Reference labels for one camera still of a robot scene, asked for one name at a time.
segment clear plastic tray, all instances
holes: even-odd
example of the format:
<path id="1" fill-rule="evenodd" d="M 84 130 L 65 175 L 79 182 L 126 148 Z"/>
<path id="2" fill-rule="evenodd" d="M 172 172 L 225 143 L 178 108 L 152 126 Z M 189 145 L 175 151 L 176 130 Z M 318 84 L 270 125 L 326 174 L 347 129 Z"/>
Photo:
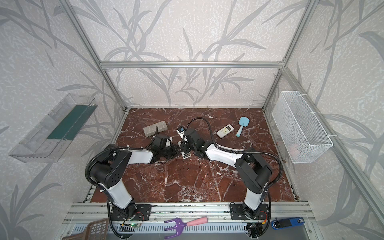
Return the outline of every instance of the clear plastic tray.
<path id="1" fill-rule="evenodd" d="M 97 107 L 93 100 L 68 94 L 9 155 L 22 162 L 57 162 Z"/>

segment aluminum frame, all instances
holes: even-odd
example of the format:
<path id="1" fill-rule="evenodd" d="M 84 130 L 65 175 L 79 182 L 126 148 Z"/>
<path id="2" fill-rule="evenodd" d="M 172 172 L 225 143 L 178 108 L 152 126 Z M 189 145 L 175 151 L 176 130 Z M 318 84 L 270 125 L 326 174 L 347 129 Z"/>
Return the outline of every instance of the aluminum frame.
<path id="1" fill-rule="evenodd" d="M 282 68 L 282 74 L 287 79 L 291 87 L 299 91 L 304 100 L 308 103 L 312 111 L 319 112 L 319 109 L 313 103 L 311 98 L 306 95 L 305 90 L 299 84 L 296 77 L 288 68 Z M 328 121 L 324 118 L 321 113 L 317 113 L 317 117 L 325 131 L 330 135 L 337 135 L 336 132 L 329 125 Z M 339 159 L 341 165 L 351 178 L 352 182 L 359 189 L 362 197 L 367 202 L 368 206 L 372 209 L 373 213 L 377 217 L 380 224 L 384 227 L 384 200 L 372 185 L 371 181 L 364 174 L 363 170 L 356 163 L 352 155 L 349 153 L 343 142 L 339 137 L 333 138 L 333 147 L 331 148 Z"/>
<path id="2" fill-rule="evenodd" d="M 63 10 L 63 13 L 67 16 L 68 20 L 72 24 L 73 28 L 75 29 L 76 33 L 78 34 L 80 40 L 84 44 L 85 48 L 88 50 L 88 53 L 91 56 L 91 59 L 95 63 L 97 69 L 99 70 L 101 76 L 104 78 L 104 81 L 108 85 L 108 87 L 111 89 L 113 95 L 116 97 L 117 101 L 121 105 L 121 107 L 125 110 L 126 106 L 125 103 L 120 96 L 119 92 L 117 91 L 115 85 L 113 84 L 112 80 L 109 78 L 107 73 L 104 71 L 104 69 L 100 66 L 100 60 L 97 56 L 96 50 L 93 48 L 91 41 L 89 40 L 88 36 L 86 35 L 83 26 L 81 25 L 79 19 L 76 16 L 76 13 L 74 12 L 74 9 L 72 8 L 72 5 L 68 0 L 59 0 L 60 7 Z"/>
<path id="3" fill-rule="evenodd" d="M 285 53 L 285 56 L 282 60 L 282 63 L 283 63 L 282 67 L 287 66 L 288 62 L 290 61 L 292 54 L 295 51 L 295 48 L 297 47 L 297 44 L 299 43 L 299 41 L 300 41 L 304 31 L 305 31 L 305 28 L 308 26 L 308 23 L 309 23 L 310 19 L 312 18 L 312 15 L 313 15 L 318 3 L 319 3 L 319 0 L 309 0 L 308 1 L 307 6 L 305 8 L 305 11 L 303 13 L 303 16 L 302 16 L 302 18 L 299 22 L 299 25 L 295 31 L 295 34 L 293 35 L 293 38 L 291 40 L 291 43 L 289 44 L 287 52 Z M 265 99 L 265 102 L 263 104 L 263 107 L 262 107 L 263 109 L 266 108 L 269 101 L 271 100 L 271 96 L 272 96 L 273 92 L 275 91 L 278 84 L 280 83 L 281 75 L 282 75 L 281 68 L 279 68 L 279 72 L 276 75 L 275 80 L 273 81 L 272 87 L 269 90 L 267 98 Z"/>
<path id="4" fill-rule="evenodd" d="M 152 204 L 151 216 L 144 223 L 159 223 L 173 218 L 190 221 L 207 216 L 213 223 L 247 223 L 255 220 L 231 220 L 229 202 L 157 202 Z M 308 202 L 272 202 L 272 219 L 302 216 L 310 240 L 319 240 L 316 220 Z M 77 223 L 90 223 L 107 217 L 106 203 L 73 204 L 64 218 L 55 240 L 71 234 Z"/>
<path id="5" fill-rule="evenodd" d="M 101 62 L 101 67 L 106 68 L 281 68 L 283 62 Z"/>

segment blue object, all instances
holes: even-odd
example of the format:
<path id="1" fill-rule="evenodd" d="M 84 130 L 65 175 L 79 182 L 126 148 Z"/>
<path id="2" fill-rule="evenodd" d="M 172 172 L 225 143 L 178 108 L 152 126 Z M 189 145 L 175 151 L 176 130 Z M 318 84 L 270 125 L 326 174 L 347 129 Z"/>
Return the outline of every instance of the blue object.
<path id="1" fill-rule="evenodd" d="M 296 227 L 303 225 L 304 219 L 302 217 L 293 217 L 293 218 L 285 218 L 279 220 L 273 220 L 271 222 L 271 227 L 275 230 L 288 228 L 288 227 Z"/>
<path id="2" fill-rule="evenodd" d="M 243 127 L 247 127 L 248 123 L 249 123 L 249 118 L 246 118 L 246 117 L 240 118 L 239 124 L 241 125 L 241 127 L 237 131 L 236 137 L 240 137 L 240 134 L 241 134 L 241 131 L 243 130 Z"/>

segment transparent acrylic shelf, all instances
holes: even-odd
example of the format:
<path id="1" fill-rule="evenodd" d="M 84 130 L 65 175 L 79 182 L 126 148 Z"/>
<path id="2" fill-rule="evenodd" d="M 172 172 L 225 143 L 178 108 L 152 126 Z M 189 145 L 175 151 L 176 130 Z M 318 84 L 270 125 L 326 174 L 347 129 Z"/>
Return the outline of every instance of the transparent acrylic shelf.
<path id="1" fill-rule="evenodd" d="M 93 100 L 68 94 L 9 155 L 22 162 L 57 162 L 96 109 Z"/>
<path id="2" fill-rule="evenodd" d="M 272 116 L 293 163 L 313 162 L 333 146 L 315 114 L 298 91 L 281 92 Z"/>

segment leaf pattern wallpaper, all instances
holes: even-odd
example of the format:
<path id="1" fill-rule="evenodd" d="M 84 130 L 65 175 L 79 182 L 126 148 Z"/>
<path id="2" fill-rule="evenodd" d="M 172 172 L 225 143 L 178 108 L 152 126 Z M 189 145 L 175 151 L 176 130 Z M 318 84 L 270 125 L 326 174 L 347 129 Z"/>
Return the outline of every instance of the leaf pattern wallpaper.
<path id="1" fill-rule="evenodd" d="M 102 61 L 281 61 L 307 5 L 306 0 L 70 2 Z M 276 72 L 108 69 L 127 106 L 141 107 L 261 107 Z"/>
<path id="2" fill-rule="evenodd" d="M 87 161 L 109 144 L 124 114 L 58 5 L 0 1 L 0 239 L 55 237 L 70 205 L 85 199 Z M 93 96 L 98 107 L 60 160 L 8 156 L 68 93 Z"/>
<path id="3" fill-rule="evenodd" d="M 288 68 L 384 196 L 384 1 L 335 0 L 316 7 Z M 384 230 L 331 150 L 292 164 L 270 113 L 301 200 L 308 200 L 325 239 L 384 239 Z"/>

